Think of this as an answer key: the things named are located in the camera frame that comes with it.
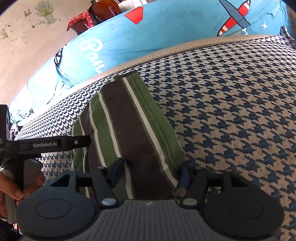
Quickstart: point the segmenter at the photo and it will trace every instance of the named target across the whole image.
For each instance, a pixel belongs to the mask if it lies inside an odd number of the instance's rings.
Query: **wall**
[[[0,104],[10,104],[34,73],[77,36],[66,32],[68,22],[91,5],[90,0],[49,0],[53,19],[48,21],[36,14],[39,3],[18,0],[0,16]]]

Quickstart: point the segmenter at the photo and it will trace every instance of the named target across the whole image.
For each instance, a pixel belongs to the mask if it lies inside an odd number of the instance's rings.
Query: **striped cloth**
[[[178,184],[185,153],[136,71],[111,78],[74,123],[72,135],[92,138],[88,149],[74,150],[77,171],[108,167],[119,157],[130,161],[113,190],[119,200],[163,199]],[[90,188],[85,192],[94,198]]]

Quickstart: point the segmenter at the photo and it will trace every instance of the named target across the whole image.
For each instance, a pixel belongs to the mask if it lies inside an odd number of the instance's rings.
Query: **blue blanket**
[[[156,50],[208,37],[291,29],[281,0],[159,0],[122,13],[67,43],[9,107],[20,121],[62,91]]]

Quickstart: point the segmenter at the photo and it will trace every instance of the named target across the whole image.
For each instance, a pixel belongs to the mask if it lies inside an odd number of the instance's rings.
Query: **gray handle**
[[[23,171],[24,171],[24,189],[32,186],[35,183],[37,175],[40,173],[43,167],[42,162],[36,159],[28,159],[24,161]],[[8,177],[10,180],[14,180],[14,171],[9,169],[3,169],[3,175]],[[15,220],[15,210],[16,210],[16,200],[5,194],[5,205],[7,211],[7,222],[10,224],[16,223]]]

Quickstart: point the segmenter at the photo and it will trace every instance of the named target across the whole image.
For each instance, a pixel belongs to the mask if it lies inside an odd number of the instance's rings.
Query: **metal screw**
[[[186,206],[194,206],[197,204],[197,200],[194,198],[186,198],[183,200],[183,204]]]
[[[102,204],[105,206],[112,206],[116,203],[117,201],[114,198],[105,198],[102,200]]]

